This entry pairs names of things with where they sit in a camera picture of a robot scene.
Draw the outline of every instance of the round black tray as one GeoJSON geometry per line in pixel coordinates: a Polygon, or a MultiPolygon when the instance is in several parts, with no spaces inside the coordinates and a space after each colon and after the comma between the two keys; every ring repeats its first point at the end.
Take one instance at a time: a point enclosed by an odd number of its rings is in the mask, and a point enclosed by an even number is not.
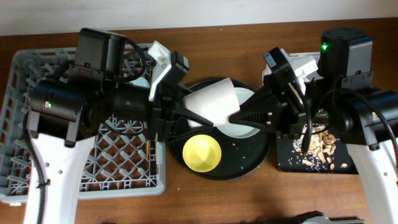
{"type": "MultiPolygon", "coordinates": [[[[222,78],[205,80],[191,86],[190,89],[197,91],[220,80],[222,80],[222,78]]],[[[232,82],[235,87],[250,89],[245,84],[236,80],[232,80],[232,82]]],[[[176,134],[185,132],[189,129],[190,127],[187,120],[180,119],[177,121],[175,127],[176,134]]],[[[188,138],[169,144],[169,149],[184,168],[200,177],[211,180],[235,179],[253,171],[268,156],[274,137],[274,134],[267,133],[264,130],[260,130],[255,135],[244,139],[231,138],[219,131],[218,128],[213,128],[210,133],[206,134],[213,137],[221,146],[220,163],[209,172],[196,172],[185,164],[182,157],[182,149],[186,141],[188,141],[188,138]]]]}

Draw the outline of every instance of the yellow circle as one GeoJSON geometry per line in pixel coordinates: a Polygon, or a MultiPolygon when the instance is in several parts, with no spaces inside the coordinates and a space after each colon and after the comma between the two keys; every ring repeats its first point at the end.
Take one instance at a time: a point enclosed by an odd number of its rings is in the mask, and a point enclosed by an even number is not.
{"type": "Polygon", "coordinates": [[[197,172],[208,172],[214,169],[221,160],[221,147],[210,136],[199,134],[191,137],[182,149],[186,165],[197,172]]]}

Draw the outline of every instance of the green led light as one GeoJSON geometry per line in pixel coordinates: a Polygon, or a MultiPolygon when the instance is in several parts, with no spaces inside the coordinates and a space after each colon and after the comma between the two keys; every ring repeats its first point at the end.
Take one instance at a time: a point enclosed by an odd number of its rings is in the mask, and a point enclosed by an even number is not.
{"type": "Polygon", "coordinates": [[[321,46],[322,50],[326,50],[328,48],[327,44],[322,44],[321,46]]]}

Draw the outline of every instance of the white wall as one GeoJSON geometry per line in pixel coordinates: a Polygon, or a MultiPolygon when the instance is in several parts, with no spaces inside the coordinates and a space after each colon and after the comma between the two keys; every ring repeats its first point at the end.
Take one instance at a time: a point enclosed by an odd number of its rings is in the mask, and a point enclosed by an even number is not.
{"type": "Polygon", "coordinates": [[[398,16],[398,0],[0,0],[0,35],[398,16]]]}

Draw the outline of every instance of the white label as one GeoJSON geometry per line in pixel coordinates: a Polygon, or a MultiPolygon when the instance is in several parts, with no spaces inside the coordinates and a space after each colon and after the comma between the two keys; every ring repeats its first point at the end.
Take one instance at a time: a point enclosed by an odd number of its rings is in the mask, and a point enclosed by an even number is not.
{"type": "Polygon", "coordinates": [[[275,63],[274,59],[272,58],[271,54],[266,53],[266,54],[264,55],[264,58],[266,58],[266,61],[267,61],[268,65],[269,65],[271,68],[274,67],[274,66],[276,65],[276,63],[275,63]]]}
{"type": "Polygon", "coordinates": [[[189,63],[188,63],[188,59],[186,57],[184,57],[184,65],[189,68],[189,63]]]}

